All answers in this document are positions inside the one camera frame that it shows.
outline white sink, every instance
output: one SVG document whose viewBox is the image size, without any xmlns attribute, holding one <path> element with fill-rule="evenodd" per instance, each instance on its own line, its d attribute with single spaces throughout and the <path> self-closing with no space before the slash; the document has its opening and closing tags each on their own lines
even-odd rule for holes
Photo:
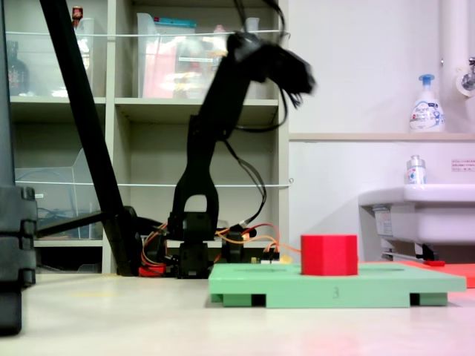
<svg viewBox="0 0 475 356">
<path fill-rule="evenodd" d="M 475 185 L 404 185 L 360 195 L 375 211 L 385 240 L 425 244 L 475 244 Z"/>
</svg>

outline pipe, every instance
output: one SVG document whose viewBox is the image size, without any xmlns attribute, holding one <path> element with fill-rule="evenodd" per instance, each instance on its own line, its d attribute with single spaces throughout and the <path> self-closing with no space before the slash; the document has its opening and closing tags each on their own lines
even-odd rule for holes
<svg viewBox="0 0 475 356">
<path fill-rule="evenodd" d="M 451 132 L 473 131 L 468 119 L 466 98 L 458 88 L 468 73 L 469 0 L 440 0 L 442 67 L 441 102 Z"/>
</svg>

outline plastic box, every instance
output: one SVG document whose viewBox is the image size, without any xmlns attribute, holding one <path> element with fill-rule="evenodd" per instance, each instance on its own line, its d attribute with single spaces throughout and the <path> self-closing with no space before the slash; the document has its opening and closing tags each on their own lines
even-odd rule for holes
<svg viewBox="0 0 475 356">
<path fill-rule="evenodd" d="M 194 34 L 189 27 L 176 27 L 170 34 L 147 13 L 137 14 L 137 24 L 139 35 L 150 35 L 138 40 L 138 97 L 204 98 L 226 55 L 228 35 Z M 252 83 L 247 99 L 268 99 L 269 93 L 268 85 Z"/>
<path fill-rule="evenodd" d="M 15 177 L 17 184 L 23 185 L 20 182 L 26 182 L 24 185 L 35 190 L 39 227 L 64 218 L 78 217 L 99 210 L 96 191 L 91 184 L 91 173 L 83 150 L 79 152 L 72 167 L 17 168 Z M 58 184 L 35 182 L 57 182 Z M 86 184 L 64 185 L 61 183 Z M 57 234 L 54 238 L 101 240 L 102 226 L 100 223 L 95 223 Z"/>
<path fill-rule="evenodd" d="M 89 35 L 103 33 L 104 30 L 94 19 L 82 19 L 76 30 L 79 49 L 94 96 L 105 96 L 107 38 Z M 7 33 L 7 41 L 18 42 L 17 58 L 26 65 L 29 78 L 25 85 L 26 90 L 11 90 L 10 84 L 10 95 L 68 97 L 49 35 Z"/>
</svg>

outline red object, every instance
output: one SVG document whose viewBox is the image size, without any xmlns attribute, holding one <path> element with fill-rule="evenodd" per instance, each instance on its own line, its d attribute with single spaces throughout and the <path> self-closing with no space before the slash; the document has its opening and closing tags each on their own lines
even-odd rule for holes
<svg viewBox="0 0 475 356">
<path fill-rule="evenodd" d="M 445 266 L 445 261 L 424 261 L 424 264 L 430 267 L 443 267 Z"/>
<path fill-rule="evenodd" d="M 415 267 L 424 268 L 424 269 L 430 269 L 432 271 L 448 273 L 454 276 L 462 276 L 467 279 L 467 288 L 475 288 L 475 263 L 458 263 L 458 264 L 448 263 L 443 267 L 428 266 L 422 263 L 412 262 L 412 261 L 404 261 L 404 262 L 399 262 L 399 263 L 404 263 L 405 265 L 415 266 Z"/>
<path fill-rule="evenodd" d="M 357 275 L 357 240 L 356 235 L 302 235 L 302 274 Z"/>
<path fill-rule="evenodd" d="M 141 277 L 164 277 L 165 263 L 162 266 L 141 266 L 139 276 Z"/>
</svg>

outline shelving unit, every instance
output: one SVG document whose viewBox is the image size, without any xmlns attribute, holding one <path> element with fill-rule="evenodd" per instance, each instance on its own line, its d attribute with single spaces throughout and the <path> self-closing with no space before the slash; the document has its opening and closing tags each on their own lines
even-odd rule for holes
<svg viewBox="0 0 475 356">
<path fill-rule="evenodd" d="M 102 240 L 36 240 L 35 247 L 102 247 Z"/>
<path fill-rule="evenodd" d="M 279 5 L 287 16 L 287 1 Z M 248 17 L 258 17 L 260 29 L 278 28 L 278 17 L 261 0 L 245 0 Z M 176 184 L 186 165 L 186 137 L 189 117 L 198 112 L 202 99 L 159 99 L 137 97 L 137 37 L 121 34 L 137 33 L 137 13 L 149 13 L 178 19 L 194 19 L 196 33 L 213 32 L 221 24 L 227 31 L 239 30 L 240 19 L 232 0 L 80 0 L 68 6 L 84 7 L 85 17 L 95 17 L 108 34 L 105 92 L 98 96 L 96 108 L 104 126 L 105 141 L 119 183 Z M 7 31 L 47 33 L 42 11 L 36 0 L 7 0 Z M 266 125 L 283 119 L 278 92 L 272 84 L 260 89 L 263 99 L 248 97 L 240 123 Z M 16 136 L 16 167 L 61 167 L 71 165 L 81 145 L 73 125 L 68 98 L 46 96 L 14 96 L 11 99 Z M 230 139 L 242 158 L 252 163 L 266 184 L 283 185 L 267 188 L 268 200 L 255 223 L 270 222 L 279 226 L 281 239 L 288 241 L 288 145 L 289 129 L 253 134 L 235 132 Z M 251 216 L 261 201 L 256 187 L 225 147 L 218 143 L 212 161 L 215 184 L 247 185 L 218 188 L 220 220 L 235 224 Z M 159 221 L 168 219 L 173 187 L 119 187 L 125 205 L 131 205 L 140 216 Z M 191 207 L 201 208 L 199 201 Z M 263 229 L 262 234 L 272 234 Z M 178 247 L 170 242 L 169 247 Z M 265 242 L 247 247 L 264 248 Z M 102 246 L 102 273 L 115 271 L 110 246 L 104 240 L 36 241 L 39 253 L 44 248 L 97 248 Z M 210 242 L 219 248 L 220 242 Z"/>
</svg>

